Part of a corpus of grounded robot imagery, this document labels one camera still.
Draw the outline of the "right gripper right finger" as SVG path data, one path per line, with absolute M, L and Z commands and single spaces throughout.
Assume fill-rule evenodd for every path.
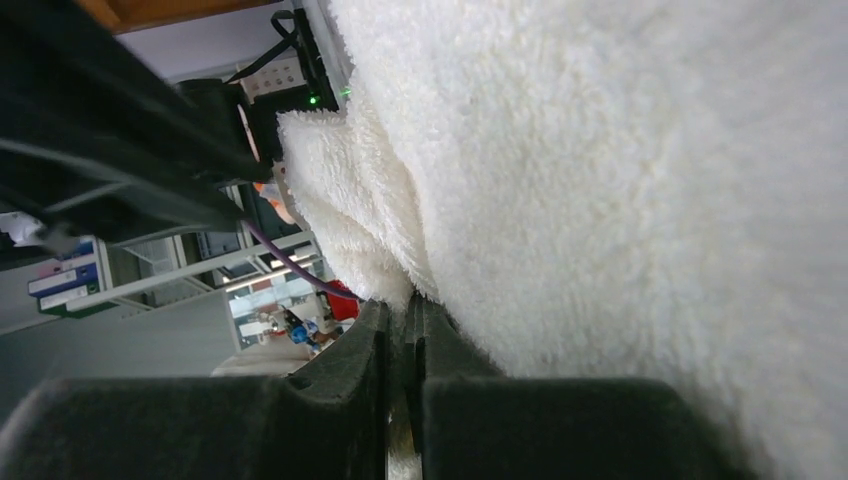
M 427 479 L 740 479 L 704 424 L 648 379 L 515 379 L 414 296 L 404 387 Z

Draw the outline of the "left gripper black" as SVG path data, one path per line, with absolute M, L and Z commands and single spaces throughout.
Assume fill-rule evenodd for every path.
M 1 5 L 1 204 L 114 245 L 231 231 L 267 167 L 72 1 Z

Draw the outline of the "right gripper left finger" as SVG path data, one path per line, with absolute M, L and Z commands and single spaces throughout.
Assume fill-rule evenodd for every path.
M 1 432 L 5 479 L 382 479 L 388 306 L 285 376 L 54 380 Z

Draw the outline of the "white towel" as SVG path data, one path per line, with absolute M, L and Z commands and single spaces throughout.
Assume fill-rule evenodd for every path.
M 332 1 L 287 183 L 364 299 L 517 377 L 663 381 L 731 461 L 847 475 L 843 1 Z

